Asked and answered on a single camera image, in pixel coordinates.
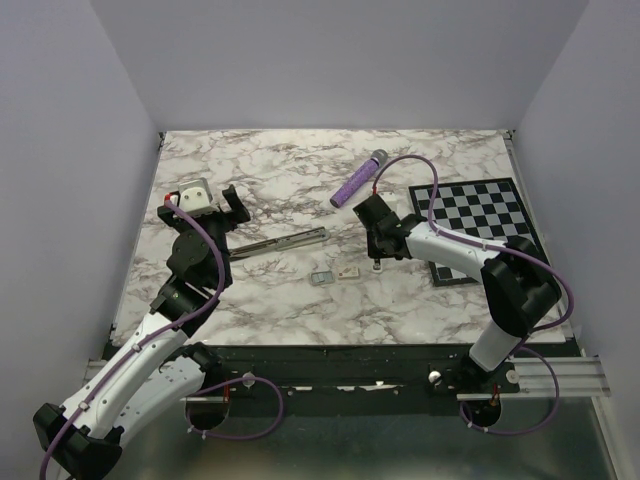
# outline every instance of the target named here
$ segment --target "chessboard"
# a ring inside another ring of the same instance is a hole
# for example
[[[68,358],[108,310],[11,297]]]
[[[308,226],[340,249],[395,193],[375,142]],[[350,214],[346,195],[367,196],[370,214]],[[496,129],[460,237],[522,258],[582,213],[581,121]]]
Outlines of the chessboard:
[[[416,214],[427,216],[433,185],[409,187]],[[476,180],[438,185],[433,215],[436,223],[451,230],[487,240],[522,236],[544,250],[533,222],[511,178]],[[428,262],[436,287],[475,283],[467,275],[445,265]]]

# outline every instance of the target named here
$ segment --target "purple tube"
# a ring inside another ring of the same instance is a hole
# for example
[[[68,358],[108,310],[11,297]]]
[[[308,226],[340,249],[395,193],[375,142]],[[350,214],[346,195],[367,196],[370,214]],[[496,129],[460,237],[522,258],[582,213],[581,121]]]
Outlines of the purple tube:
[[[344,205],[344,203],[384,165],[387,158],[389,158],[389,155],[387,155],[387,152],[384,150],[376,150],[373,152],[371,158],[364,162],[362,166],[351,175],[347,183],[340,187],[333,197],[331,197],[329,200],[331,205],[336,208]]]

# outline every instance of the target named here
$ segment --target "wall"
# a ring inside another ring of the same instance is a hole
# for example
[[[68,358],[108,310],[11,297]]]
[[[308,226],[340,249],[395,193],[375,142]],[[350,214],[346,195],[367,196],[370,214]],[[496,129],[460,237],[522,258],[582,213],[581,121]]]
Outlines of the wall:
[[[520,124],[522,175],[640,473],[640,2],[592,0]]]
[[[89,2],[0,15],[0,478],[36,478],[31,417],[104,345],[158,137]]]
[[[164,129],[513,128],[586,0],[92,0]]]

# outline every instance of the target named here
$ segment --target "purple cable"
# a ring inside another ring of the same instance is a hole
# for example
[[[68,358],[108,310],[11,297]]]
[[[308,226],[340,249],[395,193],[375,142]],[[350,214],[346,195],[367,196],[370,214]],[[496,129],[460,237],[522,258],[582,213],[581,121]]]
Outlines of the purple cable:
[[[480,248],[486,248],[487,250],[492,250],[495,252],[502,252],[502,253],[507,253],[509,255],[513,255],[515,257],[520,257],[523,258],[531,263],[533,263],[534,265],[546,270],[547,272],[549,272],[551,275],[553,275],[558,282],[562,285],[562,287],[564,288],[564,291],[567,294],[567,310],[564,312],[564,315],[562,315],[558,320],[555,320],[551,323],[548,323],[546,325],[542,325],[540,327],[536,327],[532,330],[532,333],[535,332],[539,332],[542,330],[547,330],[549,328],[553,328],[556,327],[558,325],[560,325],[561,323],[564,323],[573,313],[573,309],[574,309],[574,296],[573,296],[573,291],[571,290],[571,288],[569,287],[569,284],[567,283],[567,281],[562,277],[562,275],[560,275],[559,272],[557,272],[555,269],[553,269],[551,266],[547,265],[546,263],[544,263],[542,260],[539,260],[535,257],[532,257],[531,255],[527,255],[526,253],[522,253],[519,252],[517,250],[513,250],[511,248],[507,248],[507,247],[495,247],[493,245],[486,245],[486,247],[484,247],[483,243],[481,241],[475,241],[475,240],[469,240],[467,238],[462,238],[459,237],[458,235],[451,233],[449,231],[447,231],[446,229],[440,228],[438,227],[438,225],[434,222],[433,220],[433,207],[436,201],[436,197],[438,195],[438,172],[436,171],[436,167],[433,164],[433,162],[431,162],[431,160],[421,156],[421,155],[401,155],[399,157],[394,158],[393,160],[391,160],[389,163],[387,163],[384,167],[382,167],[380,169],[380,171],[378,172],[378,175],[376,175],[376,179],[373,181],[373,191],[376,192],[377,191],[377,185],[378,185],[378,181],[380,180],[380,177],[382,176],[382,174],[393,164],[399,162],[400,160],[404,160],[404,159],[408,159],[408,158],[413,158],[416,160],[420,160],[424,163],[426,163],[427,165],[429,165],[429,168],[431,168],[431,172],[433,173],[433,190],[431,191],[431,197],[429,198],[429,210],[427,211],[427,221],[429,222],[429,226],[431,227],[431,229],[436,232],[438,235],[442,235],[445,238],[449,238],[450,240],[455,240],[457,242],[463,243],[465,245],[470,245],[472,247],[480,247]]]
[[[204,395],[205,393],[213,392],[214,390],[224,388],[227,385],[233,385],[235,383],[245,382],[246,380],[247,380],[246,378],[234,378],[233,380],[227,380],[226,382],[219,383],[218,385],[214,385],[213,387],[204,388],[194,393],[193,395],[189,395],[189,396],[195,397],[197,395]],[[276,395],[278,396],[278,415],[276,416],[276,419],[268,428],[266,428],[261,432],[253,433],[251,435],[226,435],[224,433],[216,433],[210,430],[198,430],[196,427],[193,426],[193,423],[191,422],[191,417],[187,410],[187,420],[189,420],[189,424],[190,424],[189,431],[199,433],[200,435],[206,435],[207,437],[211,437],[211,438],[221,438],[223,440],[255,440],[256,438],[264,437],[265,435],[269,435],[271,432],[273,432],[282,421],[282,415],[284,414],[284,400],[282,399],[282,394],[280,393],[280,390],[278,389],[278,387],[272,381],[267,380],[266,378],[252,377],[250,380],[266,383],[273,389],[274,392],[276,392]]]
[[[209,298],[207,300],[207,302],[204,305],[202,305],[202,307],[200,307],[199,309],[197,309],[197,310],[185,315],[184,317],[176,320],[175,322],[171,322],[170,324],[165,325],[162,328],[159,328],[155,332],[150,333],[149,335],[144,337],[142,340],[140,340],[140,342],[138,342],[138,345],[140,347],[145,346],[147,343],[151,342],[152,340],[157,338],[159,335],[162,335],[167,330],[171,330],[172,328],[179,327],[182,324],[188,322],[189,320],[193,320],[195,317],[197,317],[201,313],[206,312],[209,308],[211,308],[215,304],[215,302],[218,301],[218,298],[220,297],[220,294],[222,293],[222,290],[224,289],[224,282],[225,282],[224,262],[222,261],[222,254],[220,253],[220,250],[218,249],[218,246],[216,245],[216,243],[207,234],[207,232],[200,225],[198,225],[198,223],[193,218],[191,218],[189,216],[189,214],[187,214],[186,212],[182,211],[180,208],[178,208],[176,205],[174,205],[173,203],[171,203],[168,200],[164,204],[165,204],[166,207],[168,207],[171,210],[173,210],[173,212],[178,217],[182,218],[185,222],[187,222],[189,225],[191,225],[193,227],[193,229],[198,233],[198,235],[200,235],[202,237],[202,239],[207,243],[207,245],[209,245],[209,248],[211,248],[211,251],[213,252],[213,256],[216,259],[216,266],[218,267],[218,286],[217,286],[216,291],[213,294],[213,296],[211,298]],[[109,369],[109,371],[102,377],[102,379],[100,379],[100,381],[98,383],[96,383],[96,386],[93,387],[93,390],[91,390],[91,392],[89,392],[87,397],[84,399],[84,403],[89,405],[93,401],[93,399],[96,398],[96,395],[100,392],[100,390],[102,390],[104,388],[104,386],[111,379],[111,377],[113,377],[113,375],[120,368],[122,368],[122,366],[133,355],[135,355],[135,353],[136,352],[134,350],[129,350],[128,352],[126,352],[122,356],[122,358],[120,358],[120,360],[118,360],[116,363],[114,363],[113,366]],[[49,448],[47,448],[47,451],[44,454],[44,458],[42,459],[42,463],[40,464],[40,480],[47,480],[47,466],[49,465],[49,461],[51,460],[51,457],[53,456],[53,452],[58,447],[58,444],[60,443],[60,440],[62,439],[62,437],[67,433],[67,431],[69,430],[71,425],[73,425],[73,422],[75,422],[78,419],[78,417],[80,416],[81,413],[82,413],[82,409],[80,407],[78,407],[71,414],[69,419],[65,422],[65,424],[62,426],[62,428],[58,431],[58,434],[51,441],[51,444],[49,445]]]
[[[541,428],[546,427],[551,422],[551,420],[553,420],[553,418],[556,416],[556,413],[558,413],[558,407],[560,406],[560,384],[558,383],[558,377],[556,376],[556,372],[553,371],[553,367],[551,367],[551,364],[538,352],[535,352],[527,347],[520,347],[520,350],[522,350],[523,352],[527,352],[528,354],[538,358],[542,363],[544,363],[545,367],[549,369],[549,373],[551,373],[551,378],[553,379],[553,385],[555,387],[556,394],[553,401],[553,407],[551,408],[549,415],[547,415],[545,419],[542,420],[537,425],[526,428],[524,430],[508,431],[508,430],[494,430],[491,428],[485,429],[473,423],[471,409],[469,409],[469,405],[467,405],[466,402],[460,402],[460,416],[462,417],[462,420],[464,420],[464,423],[466,423],[469,428],[477,430],[478,432],[488,433],[490,435],[499,435],[502,437],[516,437],[518,435],[526,435],[528,433],[537,432]]]

